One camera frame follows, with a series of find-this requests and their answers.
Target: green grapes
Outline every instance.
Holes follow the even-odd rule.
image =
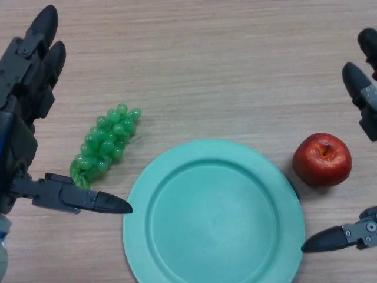
[[[106,116],[98,116],[81,145],[80,154],[70,166],[70,175],[75,184],[90,189],[90,182],[99,174],[105,173],[113,160],[121,159],[128,139],[135,135],[140,109],[129,112],[125,104],[110,109]]]

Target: screw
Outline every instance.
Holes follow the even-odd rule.
[[[369,231],[369,232],[375,232],[377,230],[377,225],[374,224],[373,222],[371,223],[368,223],[366,225],[366,229]]]

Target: apple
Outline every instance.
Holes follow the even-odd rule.
[[[293,155],[293,169],[309,186],[335,186],[352,168],[349,150],[340,139],[325,133],[309,136]]]

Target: apple stem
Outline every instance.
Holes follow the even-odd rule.
[[[325,149],[325,151],[322,154],[323,155],[327,155],[327,153],[329,152],[330,148],[331,148],[331,145],[327,144],[326,145],[326,149]]]

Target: plastic plate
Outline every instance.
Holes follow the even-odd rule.
[[[139,283],[288,283],[305,227],[283,173],[222,140],[175,147],[150,163],[129,197],[123,242]]]

